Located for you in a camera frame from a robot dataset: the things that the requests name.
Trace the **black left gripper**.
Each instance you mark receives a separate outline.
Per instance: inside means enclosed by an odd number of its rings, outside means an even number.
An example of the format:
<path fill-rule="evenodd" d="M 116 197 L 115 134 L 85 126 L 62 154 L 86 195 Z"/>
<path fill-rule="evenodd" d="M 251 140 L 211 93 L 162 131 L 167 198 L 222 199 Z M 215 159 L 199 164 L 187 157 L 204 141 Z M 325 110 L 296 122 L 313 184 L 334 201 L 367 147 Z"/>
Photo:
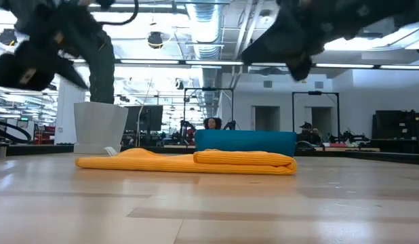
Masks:
<path fill-rule="evenodd" d="M 24 33 L 36 40 L 61 34 L 60 47 L 90 66 L 110 65 L 110 37 L 88 10 L 89 1 L 38 3 L 24 23 Z M 89 89 L 73 61 L 56 54 L 56 73 L 81 89 Z"/>

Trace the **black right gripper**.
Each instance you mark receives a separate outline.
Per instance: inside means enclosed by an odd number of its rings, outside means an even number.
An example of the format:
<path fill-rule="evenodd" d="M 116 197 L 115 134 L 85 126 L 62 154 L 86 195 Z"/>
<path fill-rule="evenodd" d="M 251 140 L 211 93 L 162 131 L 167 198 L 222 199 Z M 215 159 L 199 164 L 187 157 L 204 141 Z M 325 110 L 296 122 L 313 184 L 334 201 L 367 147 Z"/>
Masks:
<path fill-rule="evenodd" d="M 273 25 L 241 53 L 244 64 L 285 62 L 295 81 L 305 80 L 313 56 L 323 52 L 333 37 L 334 2 L 330 0 L 278 1 Z"/>

